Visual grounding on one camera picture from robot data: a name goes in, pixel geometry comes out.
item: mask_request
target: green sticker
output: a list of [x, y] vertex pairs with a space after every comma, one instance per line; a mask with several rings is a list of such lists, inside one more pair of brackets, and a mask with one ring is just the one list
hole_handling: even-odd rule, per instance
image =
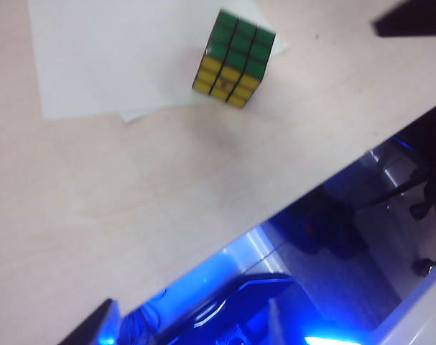
[[248, 38], [252, 38], [254, 32], [256, 31], [256, 25], [247, 22], [246, 20], [240, 19], [237, 25], [237, 34], [245, 35]]
[[263, 45], [272, 46], [274, 44], [275, 34], [273, 32], [267, 31], [258, 27], [258, 32], [256, 33], [256, 41], [262, 43]]
[[213, 56], [214, 58], [223, 61], [226, 57], [227, 47], [216, 41], [211, 41], [206, 48], [206, 55]]
[[262, 65], [261, 63], [257, 63], [256, 61], [254, 61], [252, 59], [248, 60], [248, 62], [246, 64], [246, 69], [245, 69], [245, 71], [248, 74], [255, 76], [259, 80], [261, 80], [262, 77], [264, 76], [265, 70], [266, 70], [265, 65]]
[[211, 37], [214, 40], [220, 41], [224, 45], [228, 45], [232, 38], [232, 31], [218, 25], [213, 29]]
[[233, 50], [229, 51], [229, 54], [227, 55], [226, 63], [231, 65], [232, 67], [237, 68], [238, 70], [243, 70], [243, 67], [245, 66], [246, 57], [239, 52], [235, 52]]
[[235, 24], [237, 23], [237, 17], [221, 9], [219, 11], [218, 19], [216, 20], [216, 22], [220, 25], [224, 25], [233, 29], [235, 27]]
[[236, 35], [232, 39], [231, 47], [241, 52], [248, 52], [251, 46], [251, 40], [241, 35]]
[[269, 59], [270, 49], [264, 45], [260, 45], [259, 43], [254, 43], [253, 47], [251, 47], [250, 56], [252, 58], [256, 58], [260, 60], [262, 63], [267, 63]]

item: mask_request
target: rubik's cube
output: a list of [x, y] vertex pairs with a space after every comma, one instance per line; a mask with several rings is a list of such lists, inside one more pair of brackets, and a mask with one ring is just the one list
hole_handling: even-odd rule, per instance
[[192, 87], [242, 108], [264, 77], [274, 40], [273, 32], [220, 10]]

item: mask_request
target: blue led light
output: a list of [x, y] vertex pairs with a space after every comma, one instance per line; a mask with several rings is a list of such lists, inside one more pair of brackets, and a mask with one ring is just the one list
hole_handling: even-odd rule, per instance
[[359, 343], [354, 343], [352, 341], [317, 338], [315, 336], [306, 336], [305, 341], [308, 345], [360, 345]]
[[114, 338], [100, 339], [100, 345], [114, 345], [115, 343]]

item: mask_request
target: wooden desk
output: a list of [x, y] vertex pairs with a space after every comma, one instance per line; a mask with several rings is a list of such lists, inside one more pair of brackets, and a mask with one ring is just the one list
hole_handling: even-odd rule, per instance
[[0, 344], [130, 311], [433, 107], [436, 37], [370, 28], [393, 3], [263, 0], [290, 49], [245, 110], [127, 125], [45, 121], [26, 0], [0, 0]]

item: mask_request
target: paper sheet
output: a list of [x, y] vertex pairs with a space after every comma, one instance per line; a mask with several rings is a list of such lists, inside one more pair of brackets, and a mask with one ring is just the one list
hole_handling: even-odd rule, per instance
[[252, 0], [29, 0], [43, 116], [211, 102], [191, 85], [221, 7], [271, 28]]

